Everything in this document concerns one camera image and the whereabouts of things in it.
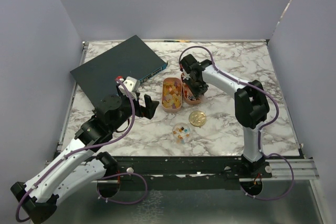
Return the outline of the pink tray of lollipops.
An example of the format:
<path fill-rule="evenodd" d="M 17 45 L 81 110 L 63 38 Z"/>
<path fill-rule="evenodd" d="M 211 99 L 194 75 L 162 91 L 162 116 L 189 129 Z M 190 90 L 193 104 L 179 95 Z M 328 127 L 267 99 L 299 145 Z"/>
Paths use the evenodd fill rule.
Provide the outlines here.
<path fill-rule="evenodd" d="M 181 73 L 181 82 L 182 82 L 183 98 L 185 102 L 189 105 L 200 104 L 202 102 L 202 99 L 194 97 L 191 90 L 184 82 L 184 73 Z"/>

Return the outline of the clear plastic jar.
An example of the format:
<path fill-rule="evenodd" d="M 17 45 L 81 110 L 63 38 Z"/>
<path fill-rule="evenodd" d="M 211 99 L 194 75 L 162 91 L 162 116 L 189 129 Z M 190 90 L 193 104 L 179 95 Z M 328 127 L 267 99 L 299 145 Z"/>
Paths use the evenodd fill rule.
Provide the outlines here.
<path fill-rule="evenodd" d="M 186 123 L 177 123 L 172 128 L 172 135 L 176 143 L 188 143 L 191 139 L 191 128 Z"/>

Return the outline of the gold jar lid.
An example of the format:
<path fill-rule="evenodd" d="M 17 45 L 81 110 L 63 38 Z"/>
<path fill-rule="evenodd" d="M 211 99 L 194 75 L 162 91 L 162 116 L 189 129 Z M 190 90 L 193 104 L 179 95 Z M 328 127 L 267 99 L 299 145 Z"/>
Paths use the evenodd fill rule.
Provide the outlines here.
<path fill-rule="evenodd" d="M 193 111 L 190 113 L 189 122 L 195 127 L 201 127 L 206 123 L 206 115 L 202 111 Z"/>

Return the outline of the pink tray of popsicle candies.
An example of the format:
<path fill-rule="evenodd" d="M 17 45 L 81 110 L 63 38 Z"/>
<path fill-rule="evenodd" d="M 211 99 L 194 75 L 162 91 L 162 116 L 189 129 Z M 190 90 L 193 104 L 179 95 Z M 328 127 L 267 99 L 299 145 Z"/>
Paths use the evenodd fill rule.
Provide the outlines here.
<path fill-rule="evenodd" d="M 182 82 L 179 78 L 168 77 L 162 83 L 162 107 L 166 112 L 175 113 L 182 107 Z"/>

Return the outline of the dark blue network switch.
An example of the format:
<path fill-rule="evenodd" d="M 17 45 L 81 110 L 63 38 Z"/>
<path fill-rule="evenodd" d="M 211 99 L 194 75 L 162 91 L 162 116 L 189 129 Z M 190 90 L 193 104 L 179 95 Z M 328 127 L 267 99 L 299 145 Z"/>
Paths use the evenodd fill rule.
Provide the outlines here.
<path fill-rule="evenodd" d="M 117 94 L 116 77 L 133 77 L 144 83 L 166 67 L 167 62 L 134 35 L 70 73 L 95 106 L 104 97 Z"/>

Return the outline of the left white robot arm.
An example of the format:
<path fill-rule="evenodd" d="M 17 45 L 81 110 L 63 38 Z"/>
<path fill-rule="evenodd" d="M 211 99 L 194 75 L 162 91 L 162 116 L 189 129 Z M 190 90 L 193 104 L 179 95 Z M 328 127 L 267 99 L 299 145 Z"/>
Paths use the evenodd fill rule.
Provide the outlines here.
<path fill-rule="evenodd" d="M 121 176 L 117 161 L 99 149 L 114 142 L 113 133 L 125 122 L 129 125 L 118 140 L 130 132 L 135 117 L 152 119 L 159 102 L 146 94 L 145 105 L 140 105 L 140 94 L 128 81 L 117 85 L 117 90 L 116 95 L 108 95 L 95 105 L 94 115 L 47 167 L 27 182 L 11 187 L 19 202 L 17 210 L 23 209 L 28 220 L 43 223 L 80 187 L 96 179 Z"/>

